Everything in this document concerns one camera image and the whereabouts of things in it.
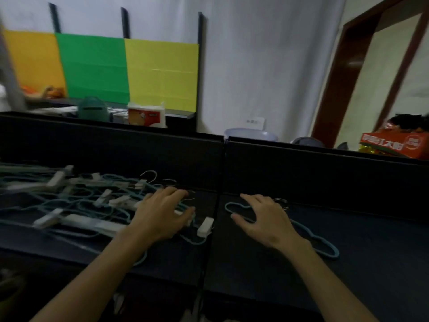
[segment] black table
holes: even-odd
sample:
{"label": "black table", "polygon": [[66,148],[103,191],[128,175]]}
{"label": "black table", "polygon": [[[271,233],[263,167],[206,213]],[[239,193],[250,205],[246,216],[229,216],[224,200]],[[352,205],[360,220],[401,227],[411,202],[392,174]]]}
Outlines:
{"label": "black table", "polygon": [[[224,210],[231,201],[243,203],[221,196],[204,290],[317,311],[290,263],[235,226]],[[325,262],[378,319],[429,320],[428,226],[298,205],[288,214],[337,246],[340,258]]]}
{"label": "black table", "polygon": [[[195,200],[189,200],[187,205],[196,206],[196,215],[200,220],[204,217],[213,217],[217,195],[215,193],[197,191]],[[2,195],[0,207],[18,205],[28,201],[25,194]],[[33,212],[2,212],[0,218],[31,224],[43,216],[42,213]],[[187,236],[194,234],[196,228],[188,232]],[[72,238],[73,241],[102,250],[109,242],[103,235],[91,239]],[[19,255],[30,255],[38,258],[48,258],[54,261],[64,261],[78,264],[83,268],[89,264],[95,254],[79,249],[71,244],[56,240],[41,232],[19,226],[0,224],[0,250],[13,251]],[[199,246],[185,242],[179,236],[167,241],[159,242],[148,250],[147,259],[132,269],[129,275],[156,278],[163,281],[175,282],[186,286],[196,287],[203,269],[204,253],[207,244]]]}

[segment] wall socket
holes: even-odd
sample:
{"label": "wall socket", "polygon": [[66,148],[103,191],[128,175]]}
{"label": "wall socket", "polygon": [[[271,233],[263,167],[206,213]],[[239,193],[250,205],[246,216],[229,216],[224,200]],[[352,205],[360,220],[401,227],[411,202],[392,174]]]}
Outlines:
{"label": "wall socket", "polygon": [[263,131],[265,128],[265,119],[261,117],[246,119],[243,122],[243,127],[246,129],[255,129]]}

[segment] left hand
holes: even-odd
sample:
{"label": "left hand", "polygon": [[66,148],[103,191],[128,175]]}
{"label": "left hand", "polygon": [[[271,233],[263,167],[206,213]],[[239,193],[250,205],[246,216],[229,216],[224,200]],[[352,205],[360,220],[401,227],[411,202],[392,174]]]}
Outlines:
{"label": "left hand", "polygon": [[180,216],[174,213],[179,201],[187,195],[186,190],[170,186],[147,194],[127,228],[143,239],[149,238],[151,243],[172,238],[195,212],[195,207],[190,207]]}

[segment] yellow paper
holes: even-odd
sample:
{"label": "yellow paper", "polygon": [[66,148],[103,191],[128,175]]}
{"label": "yellow paper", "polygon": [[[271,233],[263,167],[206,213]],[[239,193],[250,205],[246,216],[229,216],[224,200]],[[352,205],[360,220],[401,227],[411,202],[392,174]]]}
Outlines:
{"label": "yellow paper", "polygon": [[196,111],[198,44],[126,39],[130,101]]}
{"label": "yellow paper", "polygon": [[54,34],[4,30],[3,36],[21,86],[29,86],[40,91],[51,85],[66,90]]}

